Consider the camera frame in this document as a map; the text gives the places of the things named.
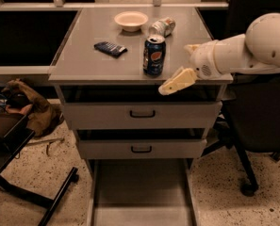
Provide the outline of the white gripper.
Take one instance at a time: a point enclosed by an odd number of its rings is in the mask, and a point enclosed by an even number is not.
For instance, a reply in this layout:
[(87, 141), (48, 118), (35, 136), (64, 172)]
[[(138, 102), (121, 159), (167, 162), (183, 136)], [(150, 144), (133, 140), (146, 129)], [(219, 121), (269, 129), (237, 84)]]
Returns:
[(184, 49), (189, 53), (189, 62), (192, 68), (179, 68), (173, 76), (166, 80), (159, 88), (161, 95), (170, 95), (179, 90), (192, 86), (198, 79), (215, 79), (222, 74), (218, 71), (214, 50), (217, 41), (209, 41), (203, 44), (187, 44)]

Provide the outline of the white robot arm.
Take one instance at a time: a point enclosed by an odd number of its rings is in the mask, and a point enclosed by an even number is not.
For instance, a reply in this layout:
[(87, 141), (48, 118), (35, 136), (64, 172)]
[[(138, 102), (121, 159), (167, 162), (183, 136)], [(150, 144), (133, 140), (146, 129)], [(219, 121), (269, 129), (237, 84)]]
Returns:
[(159, 88), (170, 95), (199, 79), (210, 80), (229, 73), (280, 73), (280, 13), (255, 19), (246, 32), (224, 40), (187, 44), (189, 66), (179, 68)]

